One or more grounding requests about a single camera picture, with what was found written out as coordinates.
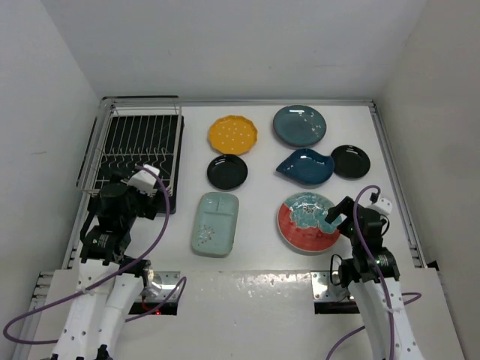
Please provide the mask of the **red and teal plate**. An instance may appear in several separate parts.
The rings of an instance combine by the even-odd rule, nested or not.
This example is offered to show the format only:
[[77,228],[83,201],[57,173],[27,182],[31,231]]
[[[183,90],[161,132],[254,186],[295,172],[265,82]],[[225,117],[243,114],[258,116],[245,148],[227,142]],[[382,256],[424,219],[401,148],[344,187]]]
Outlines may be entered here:
[[277,225],[284,240],[297,250],[317,254],[327,251],[340,238],[341,216],[326,222],[334,203],[318,193],[301,192],[287,197],[277,213]]

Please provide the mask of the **black small round plate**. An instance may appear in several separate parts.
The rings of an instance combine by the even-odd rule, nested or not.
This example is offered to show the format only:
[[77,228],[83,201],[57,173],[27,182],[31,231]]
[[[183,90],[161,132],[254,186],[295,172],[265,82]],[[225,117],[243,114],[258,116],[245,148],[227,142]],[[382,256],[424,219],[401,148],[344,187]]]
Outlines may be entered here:
[[365,151],[354,145],[340,145],[331,157],[334,161],[334,174],[343,179],[360,179],[371,169],[371,161]]

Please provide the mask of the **light green rectangular plate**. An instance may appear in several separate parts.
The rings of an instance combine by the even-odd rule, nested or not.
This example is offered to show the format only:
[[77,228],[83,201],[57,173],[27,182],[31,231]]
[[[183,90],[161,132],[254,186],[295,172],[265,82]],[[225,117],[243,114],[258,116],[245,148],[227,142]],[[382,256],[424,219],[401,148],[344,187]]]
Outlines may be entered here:
[[204,257],[226,257],[233,249],[239,199],[224,192],[205,193],[197,208],[191,236],[195,254]]

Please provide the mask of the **teal round floral plate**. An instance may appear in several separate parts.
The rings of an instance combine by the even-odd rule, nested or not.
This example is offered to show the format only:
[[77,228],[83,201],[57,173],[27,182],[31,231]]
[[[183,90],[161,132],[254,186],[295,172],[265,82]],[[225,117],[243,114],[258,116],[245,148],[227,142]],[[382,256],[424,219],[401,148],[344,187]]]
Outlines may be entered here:
[[290,105],[279,109],[272,124],[280,140],[299,148],[314,146],[327,132],[323,115],[304,105]]

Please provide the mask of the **yellow polka dot plate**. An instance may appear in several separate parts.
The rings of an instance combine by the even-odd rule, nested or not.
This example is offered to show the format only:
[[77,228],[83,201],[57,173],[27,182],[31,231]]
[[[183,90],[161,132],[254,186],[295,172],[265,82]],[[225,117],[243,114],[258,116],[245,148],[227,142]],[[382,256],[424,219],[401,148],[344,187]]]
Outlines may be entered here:
[[243,155],[257,143],[254,123],[241,115],[228,115],[216,120],[208,130],[210,146],[221,154]]

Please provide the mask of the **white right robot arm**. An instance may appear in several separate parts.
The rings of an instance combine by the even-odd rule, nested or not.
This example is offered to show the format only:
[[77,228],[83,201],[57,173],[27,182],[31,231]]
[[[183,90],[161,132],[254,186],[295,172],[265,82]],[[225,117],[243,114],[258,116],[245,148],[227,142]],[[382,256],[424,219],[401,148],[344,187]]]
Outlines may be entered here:
[[390,208],[363,207],[349,196],[328,210],[325,221],[350,240],[352,256],[340,261],[339,285],[353,296],[374,359],[423,359],[405,309],[400,272],[383,245]]

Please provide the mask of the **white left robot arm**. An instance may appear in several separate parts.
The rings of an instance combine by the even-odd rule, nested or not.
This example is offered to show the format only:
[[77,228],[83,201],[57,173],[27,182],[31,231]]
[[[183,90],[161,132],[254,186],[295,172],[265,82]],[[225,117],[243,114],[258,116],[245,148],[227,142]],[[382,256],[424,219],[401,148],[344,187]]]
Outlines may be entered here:
[[151,263],[125,251],[137,218],[154,219],[157,201],[167,197],[159,169],[144,165],[128,180],[113,177],[88,207],[80,231],[82,248],[70,305],[51,359],[112,359],[129,308],[151,283]]

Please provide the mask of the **dark blue leaf-shaped dish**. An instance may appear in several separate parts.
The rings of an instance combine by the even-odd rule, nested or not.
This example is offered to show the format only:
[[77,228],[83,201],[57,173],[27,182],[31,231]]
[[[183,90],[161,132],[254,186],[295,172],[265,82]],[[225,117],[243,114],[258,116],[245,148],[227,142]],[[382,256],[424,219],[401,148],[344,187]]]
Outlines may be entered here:
[[322,155],[310,148],[295,150],[276,168],[276,172],[303,185],[321,185],[334,173],[335,162],[331,156]]

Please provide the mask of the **black drip tray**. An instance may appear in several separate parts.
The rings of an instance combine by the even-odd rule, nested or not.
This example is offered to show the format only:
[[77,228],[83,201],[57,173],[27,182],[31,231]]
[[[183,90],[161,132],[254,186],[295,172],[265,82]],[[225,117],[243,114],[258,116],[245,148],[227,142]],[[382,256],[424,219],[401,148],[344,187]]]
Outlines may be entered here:
[[130,176],[137,166],[148,164],[160,170],[170,212],[175,213],[184,128],[184,117],[176,114],[111,116],[93,165],[92,191],[98,192],[113,173]]

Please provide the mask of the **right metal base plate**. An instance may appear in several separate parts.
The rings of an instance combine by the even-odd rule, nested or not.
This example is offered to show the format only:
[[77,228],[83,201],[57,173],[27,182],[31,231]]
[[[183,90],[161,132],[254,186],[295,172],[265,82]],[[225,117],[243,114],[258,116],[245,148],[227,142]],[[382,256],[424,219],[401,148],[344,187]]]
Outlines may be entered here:
[[351,302],[354,297],[347,289],[340,285],[335,285],[331,279],[338,281],[338,272],[334,271],[330,275],[329,271],[312,271],[310,273],[310,282],[315,302]]

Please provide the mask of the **metal base plate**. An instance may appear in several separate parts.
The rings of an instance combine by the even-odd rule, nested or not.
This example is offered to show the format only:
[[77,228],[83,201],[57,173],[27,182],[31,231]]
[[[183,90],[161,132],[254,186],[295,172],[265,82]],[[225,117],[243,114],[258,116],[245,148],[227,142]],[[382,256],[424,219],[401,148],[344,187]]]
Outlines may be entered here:
[[315,302],[351,302],[354,297],[347,289],[340,285],[335,285],[331,279],[338,281],[338,272],[334,271],[330,275],[329,271],[312,271],[310,273],[310,282]]
[[147,287],[141,292],[141,297],[145,298],[146,302],[161,302],[171,294],[168,302],[176,302],[182,289],[182,286],[178,285],[180,280],[180,271],[151,270],[148,274]]

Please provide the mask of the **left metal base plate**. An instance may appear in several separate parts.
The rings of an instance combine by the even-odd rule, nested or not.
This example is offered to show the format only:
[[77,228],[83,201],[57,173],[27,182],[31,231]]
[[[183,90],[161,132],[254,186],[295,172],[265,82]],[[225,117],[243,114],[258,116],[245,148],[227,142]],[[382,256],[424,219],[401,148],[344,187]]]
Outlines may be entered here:
[[168,302],[176,302],[182,289],[182,286],[178,285],[180,280],[180,271],[151,270],[148,274],[147,287],[141,292],[141,297],[145,298],[146,302],[161,302],[171,294]]

